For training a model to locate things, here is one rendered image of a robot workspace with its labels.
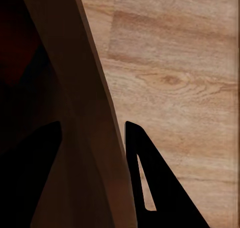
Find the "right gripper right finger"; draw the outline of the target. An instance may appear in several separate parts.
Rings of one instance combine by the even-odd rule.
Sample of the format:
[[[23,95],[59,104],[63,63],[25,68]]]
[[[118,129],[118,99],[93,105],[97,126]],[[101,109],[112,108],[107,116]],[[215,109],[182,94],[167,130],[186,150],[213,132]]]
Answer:
[[[125,147],[137,228],[210,228],[145,130],[131,121],[125,123]],[[145,207],[137,155],[156,211]]]

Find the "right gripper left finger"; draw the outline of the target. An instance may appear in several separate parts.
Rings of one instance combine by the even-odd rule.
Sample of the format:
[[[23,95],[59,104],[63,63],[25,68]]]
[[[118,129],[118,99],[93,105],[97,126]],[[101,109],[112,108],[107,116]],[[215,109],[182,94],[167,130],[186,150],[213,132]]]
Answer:
[[[54,121],[0,155],[0,228],[29,228],[61,140]]]

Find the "trash can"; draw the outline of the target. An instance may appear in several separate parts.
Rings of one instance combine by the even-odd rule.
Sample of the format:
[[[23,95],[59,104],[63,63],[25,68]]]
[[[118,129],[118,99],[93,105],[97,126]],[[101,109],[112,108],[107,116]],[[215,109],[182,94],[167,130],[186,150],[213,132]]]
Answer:
[[[0,0],[49,56],[31,87],[3,81],[0,155],[59,121],[62,140],[29,228],[138,228],[111,92],[82,0]]]

